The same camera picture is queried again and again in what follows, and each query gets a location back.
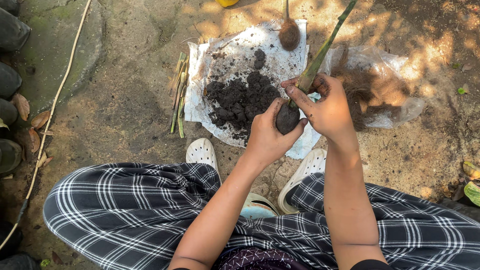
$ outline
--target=rope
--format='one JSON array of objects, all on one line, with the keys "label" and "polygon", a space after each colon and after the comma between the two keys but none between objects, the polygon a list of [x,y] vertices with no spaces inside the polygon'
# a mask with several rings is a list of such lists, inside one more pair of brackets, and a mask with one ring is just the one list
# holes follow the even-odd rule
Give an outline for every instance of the rope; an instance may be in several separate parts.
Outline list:
[{"label": "rope", "polygon": [[[78,31],[77,31],[77,36],[75,37],[75,41],[73,43],[73,48],[72,48],[72,53],[70,55],[70,62],[68,63],[68,68],[67,68],[67,72],[65,72],[65,76],[63,77],[63,80],[60,84],[60,87],[57,91],[57,94],[55,96],[55,99],[53,100],[53,105],[52,105],[52,111],[50,112],[50,117],[48,118],[48,122],[47,122],[47,125],[45,127],[45,132],[48,130],[48,127],[50,127],[50,122],[52,121],[52,116],[53,116],[53,112],[55,110],[55,106],[57,105],[57,100],[59,98],[59,95],[60,95],[60,92],[63,88],[63,85],[65,84],[65,81],[67,80],[67,76],[68,76],[68,73],[70,72],[70,68],[72,67],[72,61],[73,61],[73,55],[75,53],[75,47],[77,46],[77,41],[78,41],[78,37],[80,36],[80,31],[82,30],[82,26],[84,25],[84,21],[85,21],[85,17],[87,15],[87,11],[88,11],[88,8],[90,7],[90,3],[92,2],[92,0],[88,0],[87,2],[87,5],[85,6],[85,10],[84,10],[84,14],[82,16],[82,20],[80,21],[80,26],[78,27]],[[36,164],[38,165],[38,162],[40,161],[40,158],[42,157],[42,153],[43,153],[43,146],[45,144],[45,138],[47,137],[47,135],[43,134],[43,137],[42,137],[42,144],[40,145],[40,151],[38,152],[38,157],[36,159]],[[22,208],[20,209],[20,213],[18,214],[18,218],[17,218],[17,222],[15,223],[15,225],[13,226],[12,230],[10,231],[10,233],[8,234],[7,238],[5,238],[5,240],[3,241],[3,243],[0,245],[0,249],[3,248],[3,246],[5,246],[5,244],[8,242],[8,240],[10,239],[10,237],[12,236],[13,232],[15,231],[15,229],[17,228],[18,226],[18,223],[20,223],[20,218],[22,217],[26,207],[27,207],[27,204],[28,204],[28,199],[30,198],[30,195],[32,194],[32,190],[33,190],[33,186],[35,184],[35,179],[36,179],[36,175],[37,175],[37,172],[38,172],[38,167],[35,166],[35,172],[33,174],[33,178],[32,178],[32,183],[30,184],[30,189],[28,190],[28,194],[27,196],[25,197],[25,201],[24,201],[24,204],[22,205]]]}]

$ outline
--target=dirty white sheet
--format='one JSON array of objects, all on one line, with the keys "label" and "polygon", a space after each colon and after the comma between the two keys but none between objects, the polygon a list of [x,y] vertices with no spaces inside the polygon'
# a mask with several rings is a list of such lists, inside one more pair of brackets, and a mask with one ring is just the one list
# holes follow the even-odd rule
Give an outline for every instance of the dirty white sheet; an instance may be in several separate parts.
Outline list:
[{"label": "dirty white sheet", "polygon": [[[201,122],[202,125],[221,141],[237,147],[245,147],[246,141],[238,138],[238,131],[226,123],[222,127],[212,124],[209,113],[213,111],[211,100],[203,95],[204,88],[211,81],[227,82],[237,78],[235,73],[246,82],[248,73],[255,71],[254,52],[265,52],[265,65],[259,70],[262,75],[271,78],[271,84],[277,87],[281,96],[287,95],[280,87],[280,82],[300,75],[306,67],[306,20],[296,20],[301,39],[293,51],[282,49],[278,40],[281,20],[272,20],[251,26],[241,33],[224,38],[210,39],[205,44],[189,42],[190,66],[189,84],[185,97],[185,120]],[[320,138],[310,124],[305,127],[303,135],[295,142],[286,155],[294,159],[303,159]]]}]

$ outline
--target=checkered pants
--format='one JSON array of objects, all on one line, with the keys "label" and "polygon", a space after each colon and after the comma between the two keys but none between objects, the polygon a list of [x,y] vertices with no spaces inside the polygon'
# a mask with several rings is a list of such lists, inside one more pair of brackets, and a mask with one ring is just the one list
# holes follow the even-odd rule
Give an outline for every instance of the checkered pants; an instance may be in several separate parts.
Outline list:
[{"label": "checkered pants", "polygon": [[[323,210],[324,177],[305,178],[299,214],[239,217],[227,247],[276,248],[313,269],[337,269]],[[204,164],[114,163],[76,170],[44,205],[48,228],[106,270],[166,269],[183,233],[220,187]],[[366,184],[380,247],[394,269],[480,269],[480,223],[405,193]]]}]

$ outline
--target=yellow container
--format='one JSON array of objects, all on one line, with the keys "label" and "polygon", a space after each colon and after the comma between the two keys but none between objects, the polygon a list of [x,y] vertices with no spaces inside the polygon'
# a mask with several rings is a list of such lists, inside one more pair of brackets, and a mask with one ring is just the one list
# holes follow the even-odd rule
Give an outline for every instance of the yellow container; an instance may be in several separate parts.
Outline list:
[{"label": "yellow container", "polygon": [[231,6],[235,3],[237,3],[239,0],[215,0],[217,3],[220,4],[220,6],[226,8],[227,6]]}]

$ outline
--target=shoe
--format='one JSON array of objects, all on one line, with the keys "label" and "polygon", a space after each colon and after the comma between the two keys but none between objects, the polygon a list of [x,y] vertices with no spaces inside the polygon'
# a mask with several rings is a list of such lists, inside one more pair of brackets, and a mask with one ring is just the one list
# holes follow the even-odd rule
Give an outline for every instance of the shoe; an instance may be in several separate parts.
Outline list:
[{"label": "shoe", "polygon": [[310,151],[310,153],[308,153],[303,159],[297,171],[283,187],[280,195],[278,195],[278,206],[285,214],[296,214],[299,212],[296,207],[288,204],[287,199],[290,201],[305,177],[316,172],[325,172],[326,158],[327,151],[317,148]]},{"label": "shoe", "polygon": [[215,150],[207,138],[200,138],[190,144],[185,155],[187,163],[205,163],[212,166],[218,173]]},{"label": "shoe", "polygon": [[246,219],[272,218],[279,216],[275,206],[265,197],[250,192],[243,204],[240,215]]}]

